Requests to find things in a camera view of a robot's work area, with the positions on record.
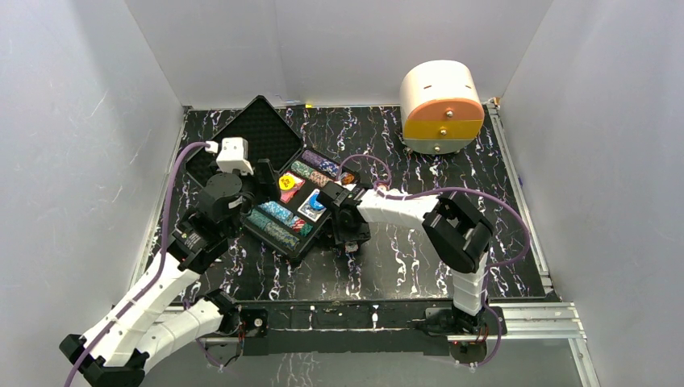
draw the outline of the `white cylindrical container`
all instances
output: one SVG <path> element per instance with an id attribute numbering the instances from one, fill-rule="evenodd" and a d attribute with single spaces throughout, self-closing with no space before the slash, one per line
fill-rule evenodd
<path id="1" fill-rule="evenodd" d="M 399 101 L 404 143 L 420 153 L 461 150 L 485 118 L 470 70 L 454 60 L 415 66 L 402 81 Z"/>

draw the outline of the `cable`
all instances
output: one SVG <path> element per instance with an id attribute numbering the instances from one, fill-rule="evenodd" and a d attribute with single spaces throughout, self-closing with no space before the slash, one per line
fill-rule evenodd
<path id="1" fill-rule="evenodd" d="M 373 160 L 376 160 L 376 161 L 379 161 L 380 163 L 382 163 L 382 166 L 385 167 L 385 169 L 387 171 L 388 180 L 390 181 L 390 183 L 387 184 L 388 189 L 389 189 L 389 186 L 391 185 L 391 180 L 392 180 L 391 176 L 390 176 L 390 168 L 384 161 L 378 159 L 375 156 L 361 155 L 361 154 L 349 156 L 346 159 L 344 159 L 344 161 L 342 161 L 342 164 L 340 164 L 340 171 L 342 170 L 341 167 L 342 167 L 342 165 L 344 165 L 344 163 L 346 163 L 348 160 L 351 160 L 352 158 L 355 158 L 355 157 L 368 157 L 370 159 L 373 159 Z M 336 180 L 339 180 L 339 178 L 340 178 L 340 176 L 339 176 L 340 171 L 338 171 L 338 177 L 336 178 Z M 481 198 L 491 200 L 492 202 L 503 207 L 503 209 L 508 211 L 508 213 L 513 215 L 513 218 L 515 218 L 515 221 L 517 221 L 518 224 L 520 225 L 520 227 L 524 230 L 525 241 L 523 244 L 523 249 L 520 251 L 520 253 L 517 256 L 515 256 L 509 260 L 503 260 L 501 262 L 494 262 L 494 263 L 488 264 L 486 266 L 485 280 L 483 281 L 483 286 L 482 286 L 483 289 L 486 289 L 487 279 L 489 278 L 490 270 L 492 268 L 498 268 L 501 266 L 508 266 L 510 264 L 518 263 L 521 260 L 523 260 L 523 258 L 528 254 L 528 252 L 530 250 L 530 245 L 532 243 L 531 238 L 530 238 L 530 231 L 528 229 L 528 226 L 523 221 L 523 218 L 520 217 L 520 215 L 513 209 L 513 207 L 509 206 L 506 202 L 495 197 L 494 195 L 490 195 L 488 193 L 484 193 L 484 192 L 478 191 L 476 189 L 470 189 L 470 188 L 465 188 L 465 187 L 436 188 L 436 189 L 430 189 L 430 190 L 422 192 L 422 193 L 414 193 L 411 195 L 401 195 L 401 196 L 400 195 L 389 195 L 389 194 L 383 192 L 381 189 L 378 188 L 378 186 L 380 184 L 383 184 L 383 183 L 386 183 L 386 182 L 385 181 L 375 181 L 373 183 L 373 188 L 375 189 L 375 191 L 377 192 L 378 195 L 380 195 L 386 199 L 390 199 L 390 200 L 411 200 L 411 199 L 421 198 L 423 196 L 429 196 L 429 195 L 434 195 L 434 194 L 442 194 L 442 193 L 447 193 L 447 192 L 462 192 L 464 194 L 472 194 L 472 195 L 479 196 Z M 486 304 L 486 300 L 483 299 L 482 304 L 484 305 L 485 309 L 488 312 L 492 313 L 492 315 L 494 316 L 494 319 L 496 320 L 496 324 L 497 324 L 498 329 L 497 329 L 496 344 L 494 345 L 494 349 L 482 362 L 475 364 L 475 366 L 484 365 L 484 364 L 489 363 L 492 360 L 492 358 L 494 358 L 494 356 L 498 352 L 499 346 L 501 345 L 502 327 L 501 327 L 501 321 L 499 321 L 499 319 L 498 319 L 498 314 L 496 314 L 496 312 L 489 305 Z"/>
<path id="2" fill-rule="evenodd" d="M 513 210 L 513 207 L 509 206 L 507 203 L 505 203 L 503 200 L 495 197 L 494 195 L 490 195 L 488 193 L 484 193 L 482 191 L 478 191 L 476 189 L 470 189 L 470 188 L 465 188 L 465 187 L 447 187 L 447 188 L 435 188 L 435 189 L 430 189 L 425 192 L 421 193 L 414 193 L 412 195 L 388 195 L 387 193 L 384 193 L 380 189 L 376 189 L 376 192 L 384 197 L 385 199 L 390 199 L 390 200 L 411 200 L 411 199 L 416 199 L 416 198 L 421 198 L 423 196 L 429 196 L 429 195 L 434 195 L 434 194 L 443 194 L 446 192 L 462 192 L 464 194 L 472 194 L 479 196 L 481 198 L 489 199 L 492 202 L 500 205 L 503 207 L 504 210 L 508 211 L 511 215 L 513 215 L 513 218 L 520 224 L 520 226 L 523 228 L 525 231 L 525 243 L 523 245 L 523 250 L 515 257 L 509 259 L 509 260 L 503 260 L 501 262 L 494 262 L 492 264 L 487 265 L 487 270 L 490 268 L 497 268 L 500 266 L 506 266 L 509 264 L 514 264 L 519 261 L 521 261 L 527 254 L 528 251 L 530 250 L 530 231 L 528 229 L 528 226 L 525 224 L 523 219 L 520 217 L 520 215 Z"/>
<path id="3" fill-rule="evenodd" d="M 392 185 L 392 172 L 390 171 L 390 166 L 387 165 L 387 163 L 386 163 L 385 161 L 382 161 L 382 160 L 378 159 L 376 156 L 364 155 L 363 153 L 359 153 L 359 154 L 356 154 L 356 155 L 351 155 L 351 156 L 347 157 L 346 159 L 342 160 L 342 162 L 340 163 L 340 168 L 337 169 L 337 176 L 335 176 L 335 181 L 339 181 L 339 180 L 340 180 L 340 177 L 342 176 L 342 167 L 344 167 L 345 164 L 347 164 L 351 159 L 360 159 L 360 158 L 366 158 L 366 159 L 371 159 L 371 160 L 377 161 L 377 162 L 380 163 L 380 164 L 382 165 L 382 167 L 385 169 L 385 172 L 387 172 L 387 180 L 377 180 L 377 181 L 375 181 L 375 182 L 373 183 L 373 187 L 374 187 L 374 188 L 377 188 L 377 185 L 378 185 L 378 184 L 385 184 L 385 185 L 387 185 L 388 187 L 389 187 L 390 185 Z"/>
<path id="4" fill-rule="evenodd" d="M 188 310 L 190 308 L 190 302 L 187 300 L 183 300 L 183 310 Z M 207 360 L 209 360 L 209 363 L 215 367 L 222 368 L 223 364 L 221 364 L 220 361 L 218 361 L 213 355 L 209 353 L 209 350 L 204 347 L 204 344 L 202 344 L 202 341 L 200 339 L 195 339 L 195 342 L 197 342 L 197 345 L 199 346 L 199 349 L 204 352 L 204 357 L 206 357 Z"/>
<path id="5" fill-rule="evenodd" d="M 173 168 L 171 169 L 171 173 L 169 174 L 169 184 L 166 187 L 166 196 L 164 198 L 164 209 L 162 211 L 162 218 L 161 218 L 161 250 L 160 250 L 160 263 L 159 263 L 159 268 L 157 269 L 156 273 L 154 274 L 154 277 L 150 280 L 150 282 L 143 287 L 138 294 L 136 294 L 133 297 L 133 302 L 139 301 L 147 292 L 150 290 L 156 282 L 159 280 L 161 277 L 161 273 L 164 271 L 164 263 L 166 261 L 166 244 L 168 243 L 168 238 L 169 236 L 167 235 L 169 233 L 169 218 L 171 215 L 171 194 L 173 193 L 173 183 L 176 180 L 176 175 L 178 174 L 178 171 L 181 169 L 181 164 L 182 161 L 186 158 L 188 153 L 192 151 L 195 148 L 208 148 L 209 144 L 203 143 L 203 142 L 197 142 L 197 143 L 191 143 L 188 144 L 178 155 L 176 158 L 176 162 L 173 164 Z M 85 347 L 83 349 L 83 352 L 81 355 L 76 359 L 76 361 L 73 363 L 73 367 L 69 371 L 69 375 L 66 378 L 66 381 L 64 383 L 64 387 L 69 387 L 71 383 L 73 382 L 73 378 L 76 376 L 76 372 L 78 372 L 78 369 L 81 367 L 81 364 L 83 363 L 83 360 L 86 359 L 86 357 L 90 354 L 90 352 L 93 350 L 93 348 L 102 340 L 102 338 L 106 335 L 106 333 L 114 326 L 115 321 L 118 319 L 122 318 L 128 310 L 130 310 L 133 307 L 133 302 L 128 302 L 126 305 L 121 308 L 121 310 L 116 314 L 115 318 L 112 319 L 112 321 L 109 321 L 104 328 L 98 333 L 93 340 L 90 342 L 88 347 Z"/>
<path id="6" fill-rule="evenodd" d="M 242 354 L 244 353 L 244 322 L 240 324 L 240 333 L 237 335 L 237 340 L 238 345 L 240 347 L 240 351 L 236 353 L 233 357 L 228 359 L 226 364 L 223 365 L 224 367 L 227 367 L 232 361 L 238 360 L 240 356 L 242 356 Z"/>

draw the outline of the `yellow band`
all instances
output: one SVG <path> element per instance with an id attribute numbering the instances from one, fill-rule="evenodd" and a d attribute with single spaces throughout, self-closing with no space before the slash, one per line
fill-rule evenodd
<path id="1" fill-rule="evenodd" d="M 474 139 L 478 136 L 481 127 L 481 119 L 461 121 L 417 121 L 409 119 L 404 125 L 404 139 Z"/>

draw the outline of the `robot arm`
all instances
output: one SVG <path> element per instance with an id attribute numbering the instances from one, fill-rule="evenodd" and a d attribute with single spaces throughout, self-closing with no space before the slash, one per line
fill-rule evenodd
<path id="1" fill-rule="evenodd" d="M 242 139 L 223 140 L 217 157 L 220 173 L 209 179 L 197 206 L 188 209 L 176 225 L 161 275 L 152 287 L 135 300 L 159 270 L 160 253 L 102 320 L 83 335 L 68 335 L 60 344 L 72 364 L 89 348 L 79 370 L 92 386 L 137 386 L 152 366 L 178 348 L 214 331 L 231 333 L 230 327 L 239 321 L 240 308 L 218 291 L 176 318 L 151 327 L 178 294 L 228 250 L 228 240 L 240 233 L 248 210 L 280 197 L 270 162 L 259 160 L 253 168 L 246 160 L 246 147 Z M 210 144 L 210 152 L 218 150 L 218 144 Z"/>
<path id="2" fill-rule="evenodd" d="M 462 193 L 443 193 L 410 201 L 396 189 L 380 192 L 369 185 L 339 186 L 328 183 L 318 201 L 332 211 L 336 244 L 363 243 L 369 239 L 368 223 L 390 223 L 424 230 L 440 259 L 450 267 L 453 314 L 459 326 L 472 331 L 482 317 L 485 268 L 494 227 Z"/>

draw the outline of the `black carrying case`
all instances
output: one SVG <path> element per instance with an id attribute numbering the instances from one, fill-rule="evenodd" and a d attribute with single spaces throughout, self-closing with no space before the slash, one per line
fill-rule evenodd
<path id="1" fill-rule="evenodd" d="M 290 166 L 297 160 L 304 152 L 304 142 L 299 134 L 292 130 L 282 116 L 271 106 L 271 104 L 262 95 L 254 98 L 233 120 L 226 123 L 226 125 L 211 138 L 221 144 L 221 140 L 225 137 L 242 137 L 247 140 L 248 151 L 247 159 L 255 165 L 259 159 L 269 159 L 273 169 L 277 170 L 278 176 L 290 171 Z M 307 149 L 308 151 L 317 153 L 323 158 L 330 160 L 329 157 L 317 152 L 314 149 Z M 185 163 L 186 171 L 190 177 L 195 180 L 200 186 L 204 187 L 206 182 L 217 173 L 215 166 L 216 155 L 205 152 L 203 149 L 196 151 Z M 313 169 L 318 170 L 315 166 L 309 165 Z M 344 167 L 345 172 L 354 175 L 354 181 L 358 181 L 359 176 L 357 171 Z M 289 258 L 294 262 L 300 261 L 306 253 L 311 249 L 313 243 L 318 239 L 323 226 L 330 218 L 330 210 L 325 210 L 315 223 L 304 215 L 298 212 L 298 208 L 304 203 L 314 189 L 319 187 L 313 182 L 303 178 L 304 185 L 299 191 L 290 199 L 289 202 L 284 203 L 277 201 L 278 204 L 290 210 L 299 218 L 304 219 L 313 226 L 313 229 L 307 236 L 301 236 L 296 231 L 288 228 L 277 221 L 270 214 L 261 211 L 255 207 L 253 210 L 258 210 L 264 216 L 270 218 L 279 226 L 285 228 L 290 234 L 299 239 L 299 243 L 294 250 L 282 246 L 273 237 L 266 234 L 260 228 L 254 226 L 250 222 L 245 221 L 244 227 L 259 240 L 266 243 L 276 252 Z"/>

